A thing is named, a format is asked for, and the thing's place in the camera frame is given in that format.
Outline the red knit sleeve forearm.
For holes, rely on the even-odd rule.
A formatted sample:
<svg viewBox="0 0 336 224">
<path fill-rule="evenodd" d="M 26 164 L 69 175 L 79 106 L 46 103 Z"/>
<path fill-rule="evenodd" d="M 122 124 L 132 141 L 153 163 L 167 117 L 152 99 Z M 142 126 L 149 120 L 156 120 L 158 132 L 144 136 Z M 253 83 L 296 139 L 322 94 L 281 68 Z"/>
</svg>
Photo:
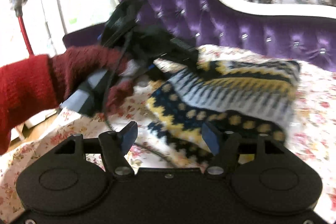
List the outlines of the red knit sleeve forearm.
<svg viewBox="0 0 336 224">
<path fill-rule="evenodd" d="M 10 146 L 11 130 L 35 114 L 58 106 L 64 97 L 62 78 L 48 55 L 1 67 L 1 154 Z"/>
</svg>

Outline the left hand in red glove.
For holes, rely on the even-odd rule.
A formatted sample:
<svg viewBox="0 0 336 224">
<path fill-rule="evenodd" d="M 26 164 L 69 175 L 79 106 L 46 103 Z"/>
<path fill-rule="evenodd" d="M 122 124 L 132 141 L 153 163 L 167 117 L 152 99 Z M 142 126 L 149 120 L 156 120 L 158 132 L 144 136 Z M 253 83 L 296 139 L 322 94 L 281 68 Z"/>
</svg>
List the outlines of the left hand in red glove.
<svg viewBox="0 0 336 224">
<path fill-rule="evenodd" d="M 129 60 L 118 49 L 97 45 L 71 47 L 63 54 L 51 57 L 50 76 L 57 103 L 64 102 L 91 73 L 108 69 L 119 75 L 126 70 Z"/>
</svg>

